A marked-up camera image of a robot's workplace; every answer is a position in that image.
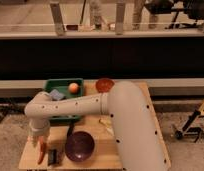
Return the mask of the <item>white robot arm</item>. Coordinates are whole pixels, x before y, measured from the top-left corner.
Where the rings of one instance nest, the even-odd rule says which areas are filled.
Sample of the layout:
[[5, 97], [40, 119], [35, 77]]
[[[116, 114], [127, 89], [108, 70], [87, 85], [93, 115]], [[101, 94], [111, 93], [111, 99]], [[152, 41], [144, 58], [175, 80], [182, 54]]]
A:
[[110, 116], [122, 168], [126, 171], [168, 171], [157, 119], [135, 83], [120, 81], [107, 93], [61, 101], [53, 101], [48, 93], [40, 92], [25, 107], [35, 136], [48, 132], [50, 117], [72, 114]]

